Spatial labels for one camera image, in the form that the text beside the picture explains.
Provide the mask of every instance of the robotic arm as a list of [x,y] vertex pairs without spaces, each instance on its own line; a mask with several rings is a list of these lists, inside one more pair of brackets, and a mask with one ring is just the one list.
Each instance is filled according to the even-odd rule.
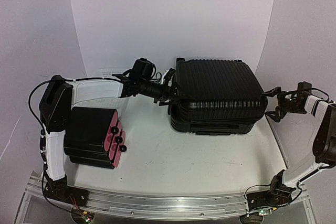
[[301,82],[296,91],[283,92],[280,87],[276,87],[264,93],[268,97],[277,95],[278,106],[275,111],[266,112],[275,122],[280,122],[287,113],[310,114],[314,117],[315,128],[311,136],[313,146],[312,153],[298,164],[274,176],[268,191],[246,195],[249,212],[260,214],[261,211],[266,214],[271,213],[273,207],[290,204],[298,197],[292,199],[291,193],[300,189],[301,183],[336,166],[336,103],[329,101],[329,97],[322,99],[313,95],[312,90],[317,89],[312,88],[310,83]]
[[112,78],[83,78],[79,80],[53,76],[39,104],[40,122],[43,126],[40,151],[44,160],[44,176],[47,185],[44,194],[48,198],[71,204],[74,198],[78,206],[85,206],[88,192],[67,186],[64,169],[64,137],[70,120],[71,109],[82,101],[99,98],[125,98],[142,94],[154,98],[159,105],[167,105],[184,97],[177,92],[178,85],[169,81],[175,74],[170,69],[161,80],[154,81],[155,65],[146,59],[138,59],[133,68]]

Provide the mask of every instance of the black suitcase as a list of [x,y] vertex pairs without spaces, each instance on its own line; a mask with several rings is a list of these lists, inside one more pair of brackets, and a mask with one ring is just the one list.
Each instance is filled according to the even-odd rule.
[[188,97],[169,106],[171,126],[179,132],[246,134],[267,107],[257,78],[241,60],[178,58],[173,81]]

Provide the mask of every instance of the white wall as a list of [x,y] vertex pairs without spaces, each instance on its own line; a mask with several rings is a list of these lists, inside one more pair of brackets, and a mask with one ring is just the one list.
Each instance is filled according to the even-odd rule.
[[273,0],[71,0],[88,74],[146,57],[165,70],[176,57],[258,65]]
[[28,95],[54,74],[85,69],[70,0],[0,0],[0,37],[0,222],[12,223],[31,172],[42,169]]
[[[335,0],[275,0],[256,72],[264,89],[294,90],[298,82],[308,81],[335,100],[335,32]],[[308,116],[288,114],[274,126],[291,165],[311,152],[312,120]],[[335,223],[335,181],[336,169],[306,183],[319,223]]]

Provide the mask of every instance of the metal base plate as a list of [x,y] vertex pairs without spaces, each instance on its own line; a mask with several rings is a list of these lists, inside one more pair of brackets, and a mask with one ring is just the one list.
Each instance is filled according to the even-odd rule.
[[[87,191],[85,189],[71,187],[71,186],[69,186],[69,190],[70,190],[70,194],[76,200],[77,206],[85,207],[87,205],[89,191]],[[51,188],[49,187],[48,184],[46,185],[46,187],[44,189],[44,195],[49,199],[60,201],[59,198],[56,197],[56,195],[53,193],[53,191],[51,190]],[[70,197],[68,199],[66,199],[65,201],[62,201],[62,202],[72,205],[72,201],[71,201]]]

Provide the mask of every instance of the white backdrop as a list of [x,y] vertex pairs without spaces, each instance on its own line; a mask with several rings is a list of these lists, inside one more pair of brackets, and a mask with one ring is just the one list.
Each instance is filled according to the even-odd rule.
[[146,57],[159,69],[176,57],[242,59],[256,70],[273,0],[71,0],[88,75],[131,68]]

